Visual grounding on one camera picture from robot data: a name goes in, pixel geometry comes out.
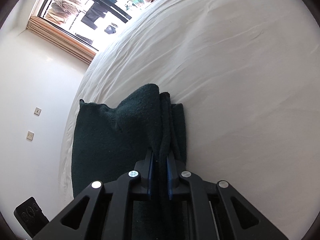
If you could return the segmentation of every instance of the white bed sheet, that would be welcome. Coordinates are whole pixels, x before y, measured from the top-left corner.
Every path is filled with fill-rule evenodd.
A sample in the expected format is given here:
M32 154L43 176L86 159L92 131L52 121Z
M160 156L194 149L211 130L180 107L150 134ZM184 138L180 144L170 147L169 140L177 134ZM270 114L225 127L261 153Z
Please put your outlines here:
M61 150L62 206L73 198L79 99L116 107L155 83L184 105L187 168L229 181L300 240L320 210L319 43L301 0L156 0L81 82Z

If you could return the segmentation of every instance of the beige curtain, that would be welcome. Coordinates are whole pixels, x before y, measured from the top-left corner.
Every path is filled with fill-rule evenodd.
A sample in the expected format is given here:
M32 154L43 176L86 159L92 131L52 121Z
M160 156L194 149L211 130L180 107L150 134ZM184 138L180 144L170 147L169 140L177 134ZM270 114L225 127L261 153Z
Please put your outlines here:
M37 16L31 16L27 30L43 39L53 43L80 60L90 64L97 51L74 39L65 32L52 26L50 23Z

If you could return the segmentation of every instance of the triangular cutout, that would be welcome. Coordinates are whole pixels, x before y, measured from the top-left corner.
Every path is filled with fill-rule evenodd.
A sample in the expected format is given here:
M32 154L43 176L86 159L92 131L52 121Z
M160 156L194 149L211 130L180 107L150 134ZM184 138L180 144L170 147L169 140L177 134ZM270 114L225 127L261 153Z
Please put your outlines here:
M77 230L80 226L85 209L90 198L85 196L79 203L61 220L62 225Z
M251 214L239 200L231 197L231 202L235 208L242 229L248 229L259 224L259 220Z

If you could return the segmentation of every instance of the outlet plate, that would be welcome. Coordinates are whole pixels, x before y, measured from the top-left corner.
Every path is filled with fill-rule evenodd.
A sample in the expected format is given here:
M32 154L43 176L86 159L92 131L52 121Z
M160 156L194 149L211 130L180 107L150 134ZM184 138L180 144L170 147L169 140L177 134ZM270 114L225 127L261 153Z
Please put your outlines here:
M36 115L40 115L40 113L41 113L41 109L38 108L38 107L36 107L36 109L35 109L35 114L36 114Z
M34 133L28 131L28 133L27 133L27 139L29 139L29 140L32 141L32 140L33 140L33 135L34 135Z

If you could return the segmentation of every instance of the folded towel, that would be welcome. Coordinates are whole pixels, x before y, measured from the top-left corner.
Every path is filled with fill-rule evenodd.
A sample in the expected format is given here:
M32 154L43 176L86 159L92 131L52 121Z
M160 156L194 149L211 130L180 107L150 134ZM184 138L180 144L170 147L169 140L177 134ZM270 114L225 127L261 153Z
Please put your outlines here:
M133 170L152 148L158 193L153 202L134 203L132 239L174 239L172 205L167 194L166 158L186 162L186 128L181 104L172 105L168 93L147 84L115 109L80 100L72 149L74 196L94 180L110 182Z

